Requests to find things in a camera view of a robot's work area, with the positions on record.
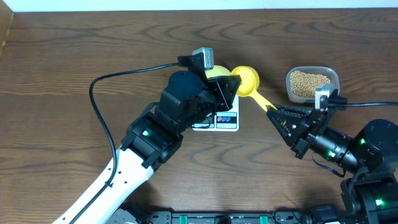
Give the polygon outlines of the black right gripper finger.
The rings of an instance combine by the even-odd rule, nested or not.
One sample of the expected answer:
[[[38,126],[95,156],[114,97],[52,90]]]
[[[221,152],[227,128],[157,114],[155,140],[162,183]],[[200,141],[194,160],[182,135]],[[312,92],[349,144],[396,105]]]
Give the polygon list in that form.
[[[271,116],[271,110],[269,110],[267,118],[275,126],[286,145],[292,146],[299,138],[299,117]]]
[[[274,105],[276,110],[271,109],[271,116],[291,116],[291,117],[308,117],[313,109],[303,106]]]

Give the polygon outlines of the yellow measuring scoop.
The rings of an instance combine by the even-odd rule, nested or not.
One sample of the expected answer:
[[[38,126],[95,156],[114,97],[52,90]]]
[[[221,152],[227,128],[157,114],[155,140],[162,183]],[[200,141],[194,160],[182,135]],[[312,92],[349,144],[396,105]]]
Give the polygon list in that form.
[[[265,111],[277,110],[277,108],[257,91],[259,87],[259,74],[249,66],[238,66],[231,72],[232,76],[239,76],[241,84],[237,90],[237,95],[241,97],[251,97]]]

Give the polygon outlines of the clear plastic bean container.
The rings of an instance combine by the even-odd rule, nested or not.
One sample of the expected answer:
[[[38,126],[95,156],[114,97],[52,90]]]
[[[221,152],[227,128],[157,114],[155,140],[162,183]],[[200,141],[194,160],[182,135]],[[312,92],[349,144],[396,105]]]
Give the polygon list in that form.
[[[291,69],[286,76],[289,100],[294,103],[313,103],[320,84],[331,83],[340,91],[337,73],[329,67],[304,66]]]

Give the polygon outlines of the dried yellow beans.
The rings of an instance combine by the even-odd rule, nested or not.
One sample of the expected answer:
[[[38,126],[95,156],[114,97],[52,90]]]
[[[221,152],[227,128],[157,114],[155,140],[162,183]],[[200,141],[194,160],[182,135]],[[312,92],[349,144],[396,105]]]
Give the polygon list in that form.
[[[314,98],[315,89],[319,84],[331,83],[331,80],[321,74],[311,74],[296,70],[290,75],[290,86],[293,94],[302,98]]]

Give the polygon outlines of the white digital kitchen scale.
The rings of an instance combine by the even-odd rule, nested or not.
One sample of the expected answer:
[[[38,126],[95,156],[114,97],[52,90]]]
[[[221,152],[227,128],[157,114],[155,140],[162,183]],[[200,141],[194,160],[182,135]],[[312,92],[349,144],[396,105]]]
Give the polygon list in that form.
[[[192,126],[194,131],[236,132],[239,129],[239,96],[236,95],[229,111],[209,114],[201,123]]]

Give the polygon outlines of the yellow plastic bowl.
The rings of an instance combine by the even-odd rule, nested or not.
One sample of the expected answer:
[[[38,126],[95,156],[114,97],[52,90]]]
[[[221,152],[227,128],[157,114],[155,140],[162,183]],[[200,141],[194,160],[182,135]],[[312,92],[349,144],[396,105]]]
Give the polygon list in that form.
[[[207,79],[211,79],[218,76],[230,76],[231,72],[221,65],[215,65],[211,70],[207,70],[205,75]]]

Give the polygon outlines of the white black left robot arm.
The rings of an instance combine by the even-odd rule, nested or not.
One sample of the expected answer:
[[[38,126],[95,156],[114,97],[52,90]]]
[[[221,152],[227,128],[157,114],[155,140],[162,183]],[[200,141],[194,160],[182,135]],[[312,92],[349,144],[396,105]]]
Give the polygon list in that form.
[[[106,223],[140,185],[181,147],[182,133],[210,114],[229,111],[241,78],[207,65],[201,54],[181,56],[160,100],[133,121],[113,157],[56,223]]]

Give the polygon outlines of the black rail with green clamps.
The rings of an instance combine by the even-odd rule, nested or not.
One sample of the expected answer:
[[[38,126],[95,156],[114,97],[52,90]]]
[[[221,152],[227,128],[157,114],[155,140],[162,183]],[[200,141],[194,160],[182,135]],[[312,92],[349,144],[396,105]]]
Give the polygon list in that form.
[[[308,212],[280,207],[270,212],[176,212],[145,211],[137,206],[123,205],[107,221],[109,224],[335,224],[345,223],[339,211],[321,206]]]

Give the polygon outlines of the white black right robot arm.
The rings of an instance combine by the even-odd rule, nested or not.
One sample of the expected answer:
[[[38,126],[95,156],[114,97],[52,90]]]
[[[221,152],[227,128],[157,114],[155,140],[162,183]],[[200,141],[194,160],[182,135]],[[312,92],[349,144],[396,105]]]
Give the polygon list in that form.
[[[308,150],[343,169],[329,168],[339,177],[353,176],[341,184],[347,213],[333,207],[315,207],[303,217],[305,223],[397,223],[397,125],[374,119],[350,137],[329,126],[334,109],[276,105],[267,118],[286,145],[302,159]]]

